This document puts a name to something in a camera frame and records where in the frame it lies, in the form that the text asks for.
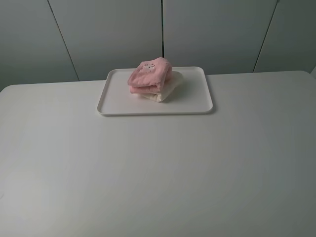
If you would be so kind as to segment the white rectangular plastic tray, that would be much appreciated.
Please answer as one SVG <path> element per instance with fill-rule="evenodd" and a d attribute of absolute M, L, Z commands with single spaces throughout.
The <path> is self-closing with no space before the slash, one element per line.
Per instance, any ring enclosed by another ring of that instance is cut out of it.
<path fill-rule="evenodd" d="M 163 101 L 154 102 L 131 94 L 127 81 L 134 71 L 115 69 L 109 72 L 97 111 L 103 116 L 190 115 L 207 114 L 213 102 L 204 70 L 200 67 L 174 67 L 183 81 Z"/>

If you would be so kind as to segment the cream white towel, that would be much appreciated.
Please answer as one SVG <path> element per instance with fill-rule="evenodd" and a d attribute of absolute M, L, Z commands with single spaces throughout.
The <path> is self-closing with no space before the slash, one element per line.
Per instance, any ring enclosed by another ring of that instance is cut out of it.
<path fill-rule="evenodd" d="M 173 71 L 171 79 L 164 83 L 164 86 L 161 92 L 158 92 L 156 94 L 145 93 L 145 94 L 140 94 L 140 96 L 160 103 L 160 102 L 163 102 L 167 97 L 169 97 L 170 94 L 175 90 L 175 88 L 177 88 L 183 82 L 184 82 L 183 75 L 180 72 Z"/>

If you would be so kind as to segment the pink towel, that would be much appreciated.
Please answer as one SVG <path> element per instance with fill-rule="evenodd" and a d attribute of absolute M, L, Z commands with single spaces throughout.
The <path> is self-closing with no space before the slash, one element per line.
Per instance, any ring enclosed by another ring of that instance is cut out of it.
<path fill-rule="evenodd" d="M 141 62 L 128 79 L 132 94 L 157 94 L 172 78 L 172 66 L 163 57 Z"/>

